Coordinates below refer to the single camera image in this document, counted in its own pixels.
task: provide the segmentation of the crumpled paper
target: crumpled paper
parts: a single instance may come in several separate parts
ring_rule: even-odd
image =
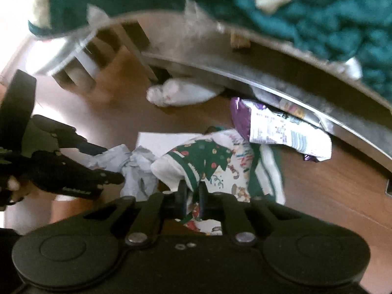
[[[151,151],[142,146],[130,152],[127,146],[120,145],[91,157],[88,167],[122,173],[125,184],[120,196],[134,196],[136,201],[146,201],[158,186],[158,179],[150,167],[156,159]]]

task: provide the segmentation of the screw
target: screw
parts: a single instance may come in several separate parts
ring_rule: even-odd
[[[185,244],[176,244],[175,245],[175,248],[177,249],[177,250],[185,250],[187,247],[185,246]]]
[[[128,235],[128,241],[131,245],[138,245],[140,243],[146,242],[148,239],[147,235],[141,232],[135,232]]]
[[[240,232],[236,234],[236,240],[240,243],[250,243],[256,239],[256,236],[251,232]]]

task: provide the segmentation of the gray crumpled paper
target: gray crumpled paper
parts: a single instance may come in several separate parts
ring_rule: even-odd
[[[151,164],[157,157],[144,147],[130,152],[125,145],[109,149],[101,155],[91,157],[89,168],[102,168],[120,172],[125,178],[120,196],[134,196],[136,201],[146,201],[156,192],[158,179],[151,172]]]

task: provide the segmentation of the brown floor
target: brown floor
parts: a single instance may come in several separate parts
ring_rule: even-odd
[[[125,143],[132,149],[139,131],[204,132],[210,125],[232,126],[228,98],[160,109],[146,100],[149,85],[139,65],[121,50],[101,73],[98,89],[87,101],[60,89],[51,77],[39,78],[37,101],[52,118],[75,126],[90,142],[106,147]],[[282,149],[282,171],[287,205],[362,235],[372,254],[362,285],[374,294],[390,293],[392,198],[384,194],[385,175],[338,140],[332,159],[321,163],[304,162],[295,151]],[[38,225],[48,222],[50,199],[45,195],[25,200],[7,213],[7,222],[22,232],[35,226],[26,215],[38,216]]]

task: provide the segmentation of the fluffy teal fabric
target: fluffy teal fabric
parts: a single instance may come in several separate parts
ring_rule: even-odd
[[[195,0],[214,18],[287,40],[322,59],[356,56],[363,82],[392,102],[392,0],[292,0],[273,15],[253,0]],[[38,36],[65,34],[87,25],[87,4],[110,16],[138,10],[183,10],[185,0],[50,0],[52,29],[33,26]]]

